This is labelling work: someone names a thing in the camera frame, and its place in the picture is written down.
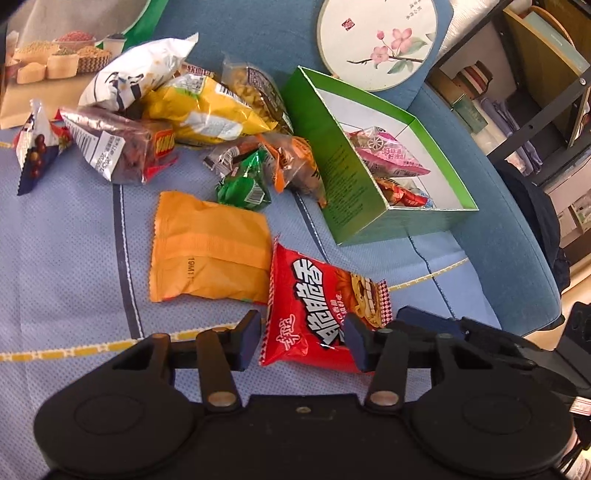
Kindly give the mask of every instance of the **green box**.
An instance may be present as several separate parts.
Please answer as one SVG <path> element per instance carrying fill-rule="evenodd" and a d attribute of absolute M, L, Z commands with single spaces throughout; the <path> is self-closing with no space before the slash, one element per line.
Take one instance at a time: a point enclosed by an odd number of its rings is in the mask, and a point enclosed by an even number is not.
<path fill-rule="evenodd" d="M 323 209 L 339 245 L 448 230 L 478 208 L 449 160 L 410 113 L 341 80 L 298 67 L 282 95 L 295 134 L 310 143 L 326 187 Z M 413 180 L 435 208 L 390 206 L 345 130 L 382 127 L 431 173 Z"/>

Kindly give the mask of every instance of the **white snack package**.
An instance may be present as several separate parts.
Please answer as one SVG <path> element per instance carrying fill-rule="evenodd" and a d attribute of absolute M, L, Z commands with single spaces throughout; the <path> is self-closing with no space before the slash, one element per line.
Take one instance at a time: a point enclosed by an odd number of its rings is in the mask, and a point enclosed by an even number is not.
<path fill-rule="evenodd" d="M 78 105 L 122 112 L 170 80 L 198 40 L 195 33 L 186 40 L 163 38 L 130 48 L 96 74 Z"/>

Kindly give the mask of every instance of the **yellow snack package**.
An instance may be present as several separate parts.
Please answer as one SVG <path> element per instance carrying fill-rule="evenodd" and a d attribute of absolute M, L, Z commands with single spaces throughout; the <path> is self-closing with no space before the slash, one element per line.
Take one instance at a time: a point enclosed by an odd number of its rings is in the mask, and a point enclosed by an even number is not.
<path fill-rule="evenodd" d="M 154 219 L 150 300 L 187 293 L 267 304 L 271 254 L 264 215 L 162 192 Z"/>
<path fill-rule="evenodd" d="M 239 96 L 205 75 L 185 73 L 142 98 L 144 118 L 166 120 L 178 142 L 201 146 L 270 131 Z"/>

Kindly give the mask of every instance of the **picture of grain bowls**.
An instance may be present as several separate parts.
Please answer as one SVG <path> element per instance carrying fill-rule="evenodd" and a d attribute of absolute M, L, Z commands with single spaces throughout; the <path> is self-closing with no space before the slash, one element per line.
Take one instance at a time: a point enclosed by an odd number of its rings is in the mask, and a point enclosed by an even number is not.
<path fill-rule="evenodd" d="M 53 41 L 35 40 L 22 45 L 7 61 L 7 81 L 24 84 L 98 72 L 111 61 L 112 54 L 95 44 L 93 35 L 74 30 Z"/>

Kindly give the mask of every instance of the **bolt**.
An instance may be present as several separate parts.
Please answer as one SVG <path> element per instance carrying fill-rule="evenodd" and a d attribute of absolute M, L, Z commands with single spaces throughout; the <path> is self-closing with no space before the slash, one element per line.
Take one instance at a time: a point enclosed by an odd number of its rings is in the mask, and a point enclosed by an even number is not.
<path fill-rule="evenodd" d="M 400 397 L 390 390 L 378 390 L 369 396 L 369 401 L 380 407 L 393 407 L 398 403 Z"/>
<path fill-rule="evenodd" d="M 232 392 L 214 392 L 208 396 L 207 401 L 214 407 L 231 407 L 236 403 L 236 395 Z"/>

